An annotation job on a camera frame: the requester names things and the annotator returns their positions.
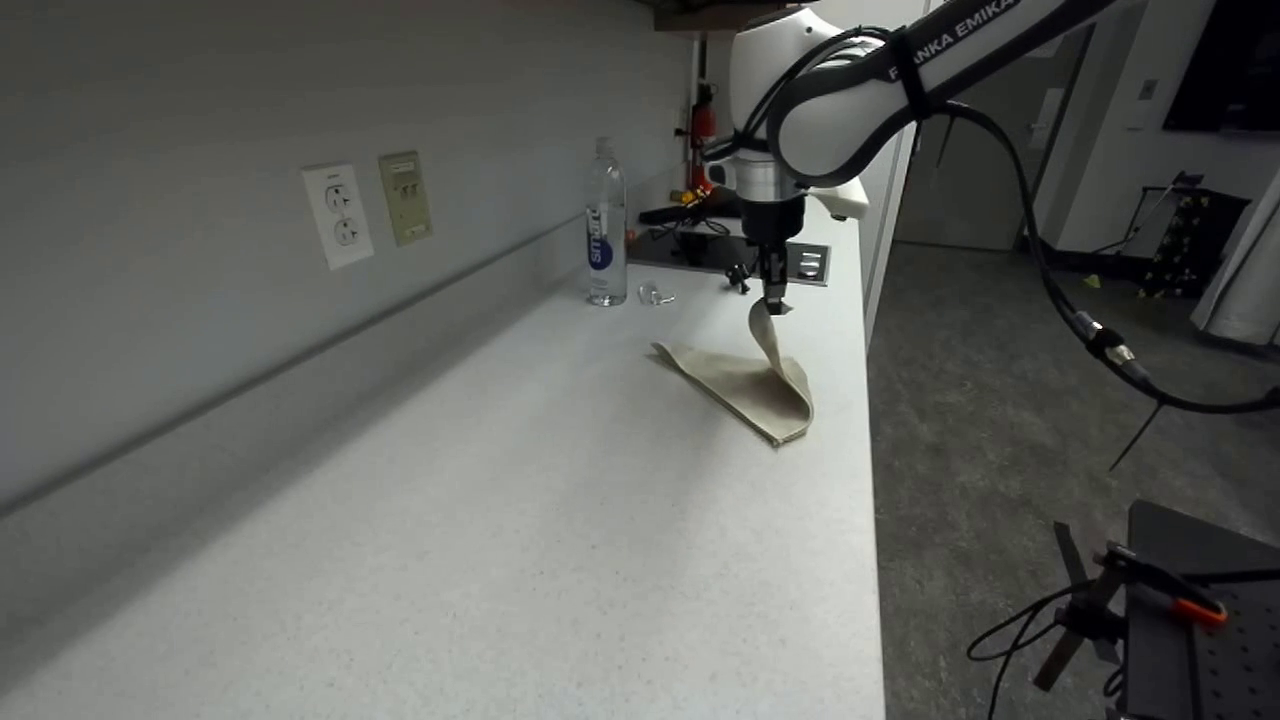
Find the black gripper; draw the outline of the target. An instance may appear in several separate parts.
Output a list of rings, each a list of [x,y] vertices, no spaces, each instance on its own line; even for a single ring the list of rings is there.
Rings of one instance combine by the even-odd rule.
[[[786,241],[803,230],[803,200],[743,203],[743,238],[761,254],[764,311],[782,317]]]

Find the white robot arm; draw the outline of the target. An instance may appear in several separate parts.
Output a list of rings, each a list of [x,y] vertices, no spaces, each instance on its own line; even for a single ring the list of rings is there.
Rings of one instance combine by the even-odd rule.
[[[944,0],[901,29],[836,29],[803,6],[732,36],[732,131],[708,150],[729,167],[764,309],[786,309],[786,241],[803,196],[854,179],[909,126],[1097,21],[1113,0]]]

